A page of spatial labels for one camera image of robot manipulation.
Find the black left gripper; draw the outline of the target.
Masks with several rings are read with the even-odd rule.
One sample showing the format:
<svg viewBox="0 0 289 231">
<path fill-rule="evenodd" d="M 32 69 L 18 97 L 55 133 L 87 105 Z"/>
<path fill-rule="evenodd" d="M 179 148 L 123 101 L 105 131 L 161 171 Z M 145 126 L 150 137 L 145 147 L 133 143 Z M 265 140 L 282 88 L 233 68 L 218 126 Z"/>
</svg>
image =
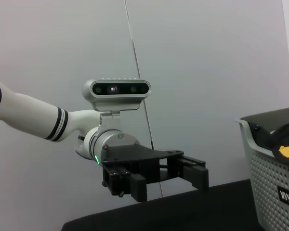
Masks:
<svg viewBox="0 0 289 231">
<path fill-rule="evenodd" d="M 173 173 L 161 171 L 161 159 L 178 159 L 179 177 L 202 192 L 209 189 L 206 162 L 184 156 L 184 152 L 153 150 L 140 144 L 107 147 L 101 158 L 102 185 L 114 196 L 130 194 L 137 202 L 147 201 L 147 184 L 168 180 Z"/>
</svg>

